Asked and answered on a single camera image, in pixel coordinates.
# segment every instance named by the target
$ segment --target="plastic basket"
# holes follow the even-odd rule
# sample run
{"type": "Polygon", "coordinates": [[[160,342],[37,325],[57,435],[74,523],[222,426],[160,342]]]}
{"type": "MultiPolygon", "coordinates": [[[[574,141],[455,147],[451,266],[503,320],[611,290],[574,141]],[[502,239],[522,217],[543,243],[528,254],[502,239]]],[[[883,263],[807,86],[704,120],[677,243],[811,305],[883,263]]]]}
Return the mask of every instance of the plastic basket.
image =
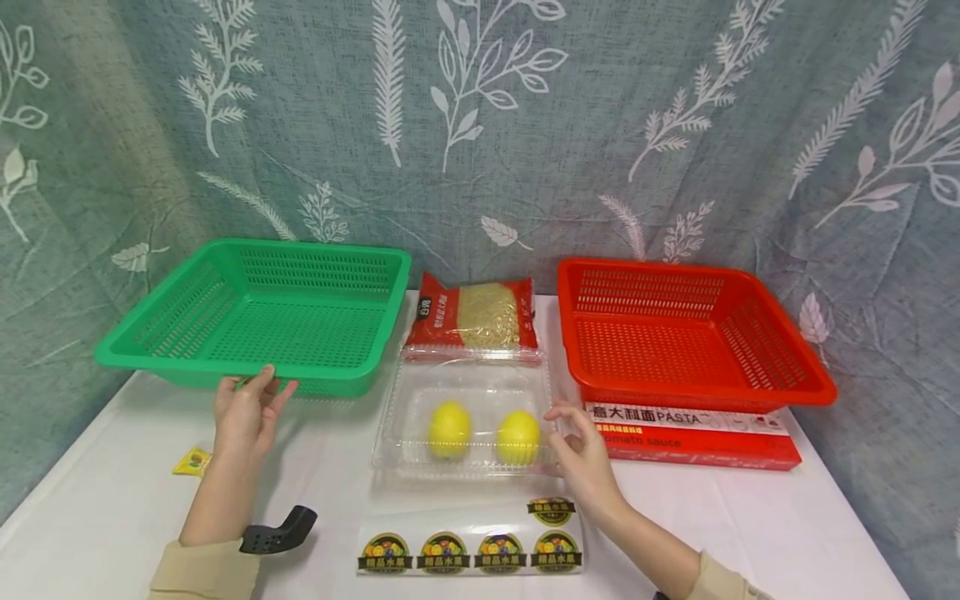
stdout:
{"type": "Polygon", "coordinates": [[[836,399],[797,327],[747,273],[568,258],[557,287],[583,401],[763,414],[836,399]]]}
{"type": "Polygon", "coordinates": [[[393,331],[406,252],[221,239],[170,274],[97,347],[110,367],[216,387],[276,366],[300,394],[361,396],[393,331]]]}

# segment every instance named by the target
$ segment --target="fabric backdrop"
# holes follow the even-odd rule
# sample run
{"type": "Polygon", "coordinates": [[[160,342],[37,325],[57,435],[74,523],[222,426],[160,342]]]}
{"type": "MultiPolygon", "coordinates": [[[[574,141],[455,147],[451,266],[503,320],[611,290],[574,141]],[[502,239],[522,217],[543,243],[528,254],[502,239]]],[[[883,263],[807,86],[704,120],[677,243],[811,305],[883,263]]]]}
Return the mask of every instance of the fabric backdrop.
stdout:
{"type": "Polygon", "coordinates": [[[798,413],[914,598],[960,597],[960,4],[4,0],[0,517],[203,242],[393,246],[448,284],[726,265],[840,388],[798,413]]]}

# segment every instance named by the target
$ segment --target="red plastic basket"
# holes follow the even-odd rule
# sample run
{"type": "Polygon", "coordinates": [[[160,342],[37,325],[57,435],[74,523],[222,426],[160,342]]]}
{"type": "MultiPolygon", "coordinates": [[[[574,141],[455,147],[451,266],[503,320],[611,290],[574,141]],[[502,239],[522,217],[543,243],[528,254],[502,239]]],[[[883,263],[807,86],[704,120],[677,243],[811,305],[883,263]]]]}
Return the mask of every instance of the red plastic basket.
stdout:
{"type": "Polygon", "coordinates": [[[750,274],[568,258],[557,291],[583,401],[764,414],[836,399],[816,354],[750,274]]]}

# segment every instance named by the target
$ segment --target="green plastic basket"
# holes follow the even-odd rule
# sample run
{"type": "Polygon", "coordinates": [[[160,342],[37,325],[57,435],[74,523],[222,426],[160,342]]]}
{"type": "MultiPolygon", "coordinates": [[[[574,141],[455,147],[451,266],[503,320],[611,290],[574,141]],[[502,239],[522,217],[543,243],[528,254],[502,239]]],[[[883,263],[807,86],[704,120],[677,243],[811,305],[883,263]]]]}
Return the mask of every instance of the green plastic basket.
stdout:
{"type": "Polygon", "coordinates": [[[221,239],[181,264],[97,347],[109,367],[214,388],[267,363],[308,396],[362,396],[410,272],[400,250],[221,239]]]}

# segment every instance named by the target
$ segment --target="red pasta bag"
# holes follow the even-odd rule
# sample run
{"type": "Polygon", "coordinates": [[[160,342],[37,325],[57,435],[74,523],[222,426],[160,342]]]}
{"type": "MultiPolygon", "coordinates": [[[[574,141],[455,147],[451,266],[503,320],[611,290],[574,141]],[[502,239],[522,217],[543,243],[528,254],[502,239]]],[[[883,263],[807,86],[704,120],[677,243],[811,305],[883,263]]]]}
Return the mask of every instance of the red pasta bag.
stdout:
{"type": "Polygon", "coordinates": [[[424,272],[406,346],[536,350],[533,280],[447,289],[424,272]]]}

